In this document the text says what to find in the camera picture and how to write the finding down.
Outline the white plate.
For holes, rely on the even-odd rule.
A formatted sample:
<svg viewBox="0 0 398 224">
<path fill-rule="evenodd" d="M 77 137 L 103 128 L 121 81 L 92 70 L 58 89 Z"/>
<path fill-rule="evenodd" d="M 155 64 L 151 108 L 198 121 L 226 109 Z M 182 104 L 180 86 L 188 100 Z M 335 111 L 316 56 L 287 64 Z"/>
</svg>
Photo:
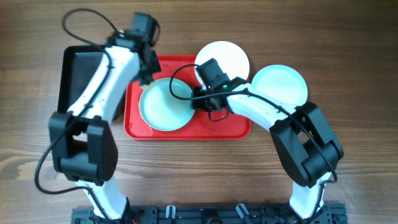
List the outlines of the white plate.
<svg viewBox="0 0 398 224">
<path fill-rule="evenodd" d="M 229 78 L 229 81 L 225 80 L 221 83 L 221 86 L 226 85 L 236 77 L 243 80 L 248 79 L 250 71 L 249 59 L 244 50 L 238 45 L 228 41 L 212 42 L 199 51 L 195 64 L 202 65 L 211 58 L 217 61 L 220 69 Z"/>
</svg>

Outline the light blue plate yellow stain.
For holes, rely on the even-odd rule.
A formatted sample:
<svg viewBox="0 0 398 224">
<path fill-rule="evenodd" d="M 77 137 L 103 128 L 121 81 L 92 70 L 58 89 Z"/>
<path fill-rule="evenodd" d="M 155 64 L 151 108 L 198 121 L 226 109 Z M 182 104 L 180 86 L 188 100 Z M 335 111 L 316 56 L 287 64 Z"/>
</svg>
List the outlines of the light blue plate yellow stain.
<svg viewBox="0 0 398 224">
<path fill-rule="evenodd" d="M 180 100 L 176 95 L 188 98 L 192 89 L 178 79 L 161 78 L 154 86 L 142 92 L 139 100 L 141 118 L 159 131 L 175 131 L 185 126 L 193 117 L 195 110 L 190 102 Z"/>
</svg>

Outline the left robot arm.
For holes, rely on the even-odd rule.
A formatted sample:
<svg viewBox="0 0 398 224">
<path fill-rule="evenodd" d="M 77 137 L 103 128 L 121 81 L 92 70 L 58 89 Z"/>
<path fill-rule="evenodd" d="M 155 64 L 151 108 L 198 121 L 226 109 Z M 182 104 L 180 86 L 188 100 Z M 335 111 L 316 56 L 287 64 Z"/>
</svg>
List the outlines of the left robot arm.
<svg viewBox="0 0 398 224">
<path fill-rule="evenodd" d="M 129 223 L 129 201 L 114 178 L 118 150 L 110 130 L 113 116 L 130 82 L 148 87 L 160 71 L 152 47 L 156 28 L 116 31 L 99 47 L 103 56 L 89 84 L 69 109 L 49 122 L 51 154 L 57 172 L 76 183 L 103 222 Z"/>
</svg>

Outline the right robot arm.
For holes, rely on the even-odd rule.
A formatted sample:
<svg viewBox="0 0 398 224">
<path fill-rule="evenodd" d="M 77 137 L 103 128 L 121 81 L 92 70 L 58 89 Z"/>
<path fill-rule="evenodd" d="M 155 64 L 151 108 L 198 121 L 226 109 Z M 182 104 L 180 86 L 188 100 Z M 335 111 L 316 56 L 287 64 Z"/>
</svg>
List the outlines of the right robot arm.
<svg viewBox="0 0 398 224">
<path fill-rule="evenodd" d="M 293 181 L 290 207 L 309 221 L 323 206 L 326 184 L 335 183 L 335 169 L 343 148 L 321 109 L 308 101 L 284 103 L 256 90 L 242 78 L 217 88 L 193 91 L 193 107 L 226 109 L 244 116 L 270 132 L 282 167 Z"/>
</svg>

